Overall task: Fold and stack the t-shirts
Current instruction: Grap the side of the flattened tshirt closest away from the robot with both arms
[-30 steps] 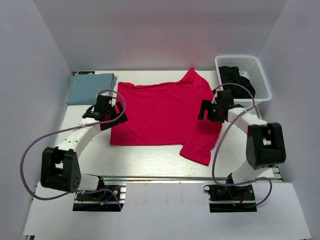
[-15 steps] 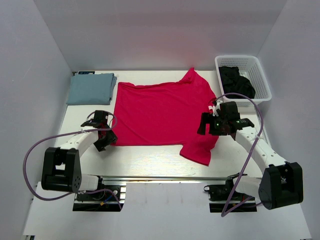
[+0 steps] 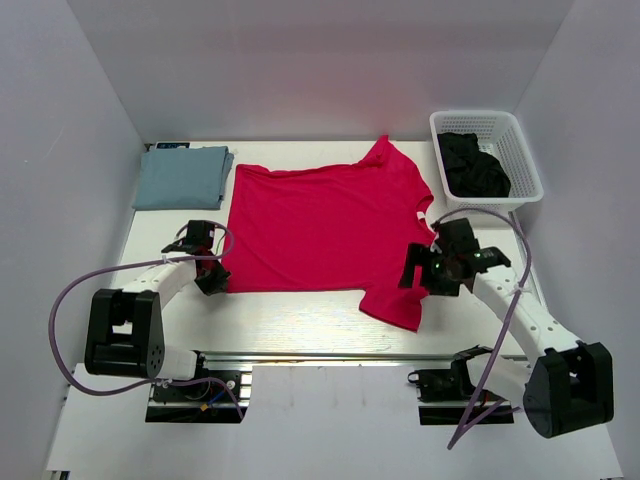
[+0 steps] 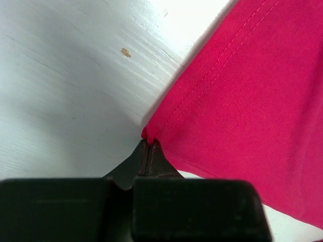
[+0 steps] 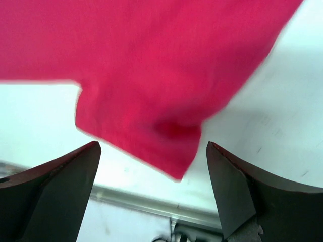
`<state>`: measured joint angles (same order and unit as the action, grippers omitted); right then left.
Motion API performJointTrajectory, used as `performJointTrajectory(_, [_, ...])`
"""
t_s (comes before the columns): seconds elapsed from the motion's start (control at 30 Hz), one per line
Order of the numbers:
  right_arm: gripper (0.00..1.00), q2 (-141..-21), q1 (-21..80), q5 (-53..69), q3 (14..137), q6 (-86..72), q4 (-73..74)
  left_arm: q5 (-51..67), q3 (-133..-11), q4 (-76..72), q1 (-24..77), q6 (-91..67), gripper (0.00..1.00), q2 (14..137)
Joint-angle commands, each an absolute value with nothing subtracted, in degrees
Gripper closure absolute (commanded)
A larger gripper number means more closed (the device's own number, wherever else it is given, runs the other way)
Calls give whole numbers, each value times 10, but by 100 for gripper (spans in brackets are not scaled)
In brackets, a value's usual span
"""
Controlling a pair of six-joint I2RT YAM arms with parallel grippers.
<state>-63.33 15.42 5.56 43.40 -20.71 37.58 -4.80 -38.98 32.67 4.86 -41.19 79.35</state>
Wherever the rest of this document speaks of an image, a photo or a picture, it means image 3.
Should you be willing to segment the red t shirt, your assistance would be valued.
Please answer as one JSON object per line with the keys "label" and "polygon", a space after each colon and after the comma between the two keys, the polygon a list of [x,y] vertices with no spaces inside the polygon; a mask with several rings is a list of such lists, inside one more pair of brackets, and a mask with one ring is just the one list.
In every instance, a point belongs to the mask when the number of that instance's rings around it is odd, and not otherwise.
{"label": "red t shirt", "polygon": [[222,264],[231,293],[361,290],[361,312],[417,331],[421,287],[402,288],[409,244],[430,244],[434,195],[387,137],[353,164],[269,170],[240,164]]}

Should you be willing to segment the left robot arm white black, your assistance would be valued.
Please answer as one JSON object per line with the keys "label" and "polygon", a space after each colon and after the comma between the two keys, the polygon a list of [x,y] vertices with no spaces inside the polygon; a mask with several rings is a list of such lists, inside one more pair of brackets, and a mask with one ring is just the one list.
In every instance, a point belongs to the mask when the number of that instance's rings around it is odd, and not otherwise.
{"label": "left robot arm white black", "polygon": [[162,311],[186,286],[206,296],[227,290],[231,273],[213,252],[216,222],[191,220],[161,260],[119,289],[92,298],[85,367],[94,375],[151,380],[196,378],[199,354],[167,346]]}

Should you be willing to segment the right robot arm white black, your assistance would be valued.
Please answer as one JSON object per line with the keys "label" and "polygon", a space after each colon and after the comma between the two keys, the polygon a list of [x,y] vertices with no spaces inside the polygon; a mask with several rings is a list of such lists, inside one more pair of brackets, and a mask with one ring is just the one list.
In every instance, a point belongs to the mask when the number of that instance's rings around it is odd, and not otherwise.
{"label": "right robot arm white black", "polygon": [[614,417],[613,359],[599,343],[586,343],[560,324],[525,288],[497,247],[481,247],[466,219],[438,221],[431,246],[407,249],[400,287],[419,285],[433,296],[454,297],[466,288],[502,321],[499,336],[512,336],[526,360],[503,358],[501,346],[456,353],[447,369],[408,374],[420,400],[467,402],[452,439],[499,414],[521,410],[534,430],[553,438]]}

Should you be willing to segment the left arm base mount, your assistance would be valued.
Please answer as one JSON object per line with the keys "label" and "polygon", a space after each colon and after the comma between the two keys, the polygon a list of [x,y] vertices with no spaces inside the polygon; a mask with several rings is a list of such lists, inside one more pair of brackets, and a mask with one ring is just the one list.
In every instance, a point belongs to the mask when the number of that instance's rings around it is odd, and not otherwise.
{"label": "left arm base mount", "polygon": [[242,418],[227,390],[233,393],[242,414],[245,414],[251,396],[251,367],[200,352],[196,363],[196,378],[209,377],[224,382],[225,387],[211,381],[185,387],[153,387],[149,394],[145,422],[240,424]]}

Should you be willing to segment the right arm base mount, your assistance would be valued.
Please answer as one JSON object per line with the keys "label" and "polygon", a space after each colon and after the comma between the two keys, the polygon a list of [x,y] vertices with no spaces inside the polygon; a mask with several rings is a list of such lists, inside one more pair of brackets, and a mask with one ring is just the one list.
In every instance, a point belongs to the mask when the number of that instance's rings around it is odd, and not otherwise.
{"label": "right arm base mount", "polygon": [[[448,368],[414,370],[407,375],[409,384],[418,390],[418,413],[421,426],[454,426],[461,420],[466,404],[475,387],[471,384],[466,361],[477,356],[488,356],[491,348],[475,346],[458,352]],[[470,420],[484,413],[501,400],[489,391],[482,391],[474,405]],[[514,423],[515,410],[508,403],[498,406],[482,425]]]}

